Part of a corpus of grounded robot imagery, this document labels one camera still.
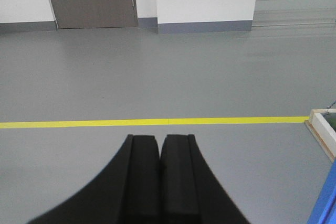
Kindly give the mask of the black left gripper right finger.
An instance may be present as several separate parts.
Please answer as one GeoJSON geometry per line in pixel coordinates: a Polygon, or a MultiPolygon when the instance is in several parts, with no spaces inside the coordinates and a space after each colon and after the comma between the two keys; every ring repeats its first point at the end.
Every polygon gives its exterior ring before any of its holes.
{"type": "Polygon", "coordinates": [[[248,223],[204,159],[194,135],[168,135],[161,151],[164,223],[248,223]]]}

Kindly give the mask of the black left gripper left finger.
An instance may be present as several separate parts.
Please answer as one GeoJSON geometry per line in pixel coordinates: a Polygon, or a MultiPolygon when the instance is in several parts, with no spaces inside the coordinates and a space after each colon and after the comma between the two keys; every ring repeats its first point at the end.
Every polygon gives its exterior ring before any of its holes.
{"type": "Polygon", "coordinates": [[[31,223],[159,223],[160,158],[150,135],[128,135],[106,167],[31,223]]]}

